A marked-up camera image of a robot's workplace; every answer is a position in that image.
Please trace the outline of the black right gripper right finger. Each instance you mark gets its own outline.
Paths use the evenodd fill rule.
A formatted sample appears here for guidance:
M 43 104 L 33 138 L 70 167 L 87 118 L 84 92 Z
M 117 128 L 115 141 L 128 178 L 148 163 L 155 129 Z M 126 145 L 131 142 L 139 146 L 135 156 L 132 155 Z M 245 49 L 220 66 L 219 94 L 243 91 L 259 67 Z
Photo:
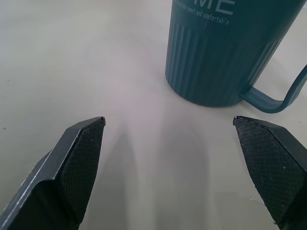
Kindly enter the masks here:
M 233 120 L 249 175 L 281 230 L 307 228 L 307 149 L 284 127 Z

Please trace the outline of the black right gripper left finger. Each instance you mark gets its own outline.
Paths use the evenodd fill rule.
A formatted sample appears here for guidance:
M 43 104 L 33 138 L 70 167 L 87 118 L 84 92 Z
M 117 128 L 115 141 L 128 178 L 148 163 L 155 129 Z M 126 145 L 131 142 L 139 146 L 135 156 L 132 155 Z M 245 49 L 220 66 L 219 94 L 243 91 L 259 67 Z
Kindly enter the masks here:
M 106 120 L 67 128 L 23 181 L 0 216 L 2 230 L 77 230 L 97 175 Z

